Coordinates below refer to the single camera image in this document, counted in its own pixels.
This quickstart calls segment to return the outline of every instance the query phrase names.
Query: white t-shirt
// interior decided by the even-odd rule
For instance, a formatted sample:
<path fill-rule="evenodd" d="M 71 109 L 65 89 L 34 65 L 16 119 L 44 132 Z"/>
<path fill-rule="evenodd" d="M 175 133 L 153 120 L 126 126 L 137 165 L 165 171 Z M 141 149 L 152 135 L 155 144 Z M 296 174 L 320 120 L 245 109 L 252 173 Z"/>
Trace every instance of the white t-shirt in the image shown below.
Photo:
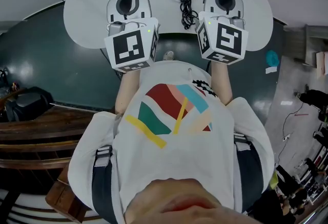
<path fill-rule="evenodd" d="M 211 77 L 183 62 L 156 62 L 143 69 L 113 141 L 123 213 L 134 196 L 156 179 L 199 181 L 220 203 L 234 208 L 234 131 L 248 136 L 262 166 L 263 189 L 274 170 L 264 126 L 243 98 L 223 105 Z M 73 192 L 92 205 L 92 169 L 97 148 L 108 143 L 115 115 L 94 115 L 69 168 Z"/>
<path fill-rule="evenodd" d="M 141 71 L 140 88 L 113 142 L 124 212 L 151 181 L 168 178 L 195 179 L 234 208 L 234 116 L 210 83 L 206 72 L 182 62 L 158 62 Z"/>

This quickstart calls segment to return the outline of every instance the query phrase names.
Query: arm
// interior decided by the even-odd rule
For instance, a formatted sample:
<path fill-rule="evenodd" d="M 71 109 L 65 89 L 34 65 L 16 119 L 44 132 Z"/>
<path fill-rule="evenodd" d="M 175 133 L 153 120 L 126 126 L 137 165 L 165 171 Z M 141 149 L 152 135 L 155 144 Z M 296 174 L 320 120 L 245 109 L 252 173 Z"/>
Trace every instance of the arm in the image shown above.
<path fill-rule="evenodd" d="M 290 211 L 289 201 L 288 199 L 285 199 L 282 205 L 282 215 L 286 216 L 289 213 L 289 211 Z"/>
<path fill-rule="evenodd" d="M 226 106 L 233 99 L 227 65 L 212 61 L 211 76 L 211 87 Z"/>
<path fill-rule="evenodd" d="M 115 102 L 116 114 L 124 114 L 134 94 L 139 89 L 140 70 L 126 73 L 122 77 Z"/>
<path fill-rule="evenodd" d="M 303 187 L 300 187 L 298 190 L 296 190 L 293 194 L 296 194 L 297 192 L 299 192 L 300 190 L 303 190 Z"/>

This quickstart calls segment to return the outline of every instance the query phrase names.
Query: black and white marker cube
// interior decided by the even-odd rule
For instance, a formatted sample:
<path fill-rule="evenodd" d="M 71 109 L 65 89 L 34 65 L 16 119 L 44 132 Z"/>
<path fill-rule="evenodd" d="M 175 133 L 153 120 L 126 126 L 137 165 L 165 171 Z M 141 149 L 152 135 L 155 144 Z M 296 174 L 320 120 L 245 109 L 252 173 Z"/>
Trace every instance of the black and white marker cube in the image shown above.
<path fill-rule="evenodd" d="M 126 73 L 151 66 L 155 61 L 158 42 L 158 20 L 152 17 L 125 22 L 124 31 L 105 38 L 112 68 Z M 142 22 L 143 25 L 135 28 L 136 22 Z"/>
<path fill-rule="evenodd" d="M 247 31 L 230 24 L 226 17 L 216 20 L 206 16 L 199 19 L 196 33 L 202 58 L 227 65 L 244 59 Z"/>

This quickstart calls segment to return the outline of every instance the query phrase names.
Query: black chair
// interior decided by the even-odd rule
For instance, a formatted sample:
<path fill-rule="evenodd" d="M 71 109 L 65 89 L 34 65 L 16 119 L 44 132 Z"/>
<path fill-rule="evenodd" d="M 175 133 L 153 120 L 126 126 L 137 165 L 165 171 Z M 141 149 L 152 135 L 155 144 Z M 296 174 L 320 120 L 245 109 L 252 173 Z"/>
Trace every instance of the black chair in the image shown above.
<path fill-rule="evenodd" d="M 9 122 L 34 120 L 51 108 L 51 94 L 32 87 L 22 94 L 9 98 L 5 109 Z"/>

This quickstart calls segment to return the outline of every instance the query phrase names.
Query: wooden railing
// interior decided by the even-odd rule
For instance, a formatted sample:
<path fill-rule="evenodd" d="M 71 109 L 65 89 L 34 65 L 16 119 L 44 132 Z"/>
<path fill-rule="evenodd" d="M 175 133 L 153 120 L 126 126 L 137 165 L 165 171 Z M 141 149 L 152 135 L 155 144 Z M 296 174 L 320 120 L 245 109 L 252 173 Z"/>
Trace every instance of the wooden railing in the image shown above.
<path fill-rule="evenodd" d="M 0 123 L 0 188 L 46 195 L 92 116 L 53 107 L 33 121 Z"/>

